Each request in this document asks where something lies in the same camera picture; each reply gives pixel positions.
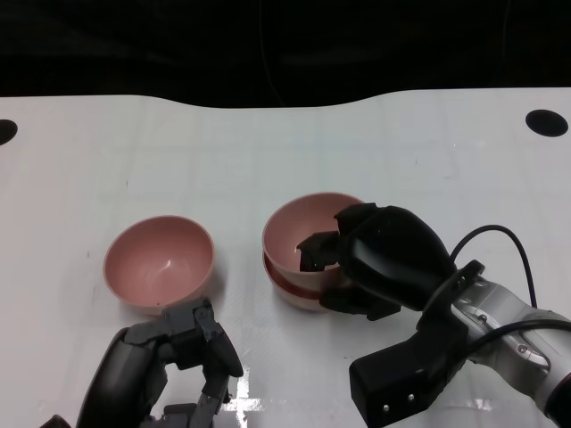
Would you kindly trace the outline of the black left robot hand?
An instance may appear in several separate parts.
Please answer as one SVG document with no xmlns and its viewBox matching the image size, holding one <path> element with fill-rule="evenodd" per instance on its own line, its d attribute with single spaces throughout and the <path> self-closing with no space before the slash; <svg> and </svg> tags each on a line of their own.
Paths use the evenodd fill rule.
<svg viewBox="0 0 571 428">
<path fill-rule="evenodd" d="M 168 381 L 166 367 L 199 366 L 205 384 L 195 403 L 151 411 Z M 230 378 L 244 374 L 236 350 L 211 302 L 193 300 L 155 319 L 123 328 L 97 368 L 79 412 L 79 427 L 211 427 L 229 401 Z"/>
</svg>

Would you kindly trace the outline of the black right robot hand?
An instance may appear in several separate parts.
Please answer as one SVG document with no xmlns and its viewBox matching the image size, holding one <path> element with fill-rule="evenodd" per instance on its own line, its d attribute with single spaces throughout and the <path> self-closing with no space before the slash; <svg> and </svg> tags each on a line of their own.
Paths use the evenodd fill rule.
<svg viewBox="0 0 571 428">
<path fill-rule="evenodd" d="M 457 270 L 436 232 L 409 210 L 353 204 L 334 215 L 335 231 L 315 233 L 297 245 L 302 272 L 337 265 L 341 280 L 319 304 L 370 321 L 402 307 L 421 311 Z"/>
</svg>

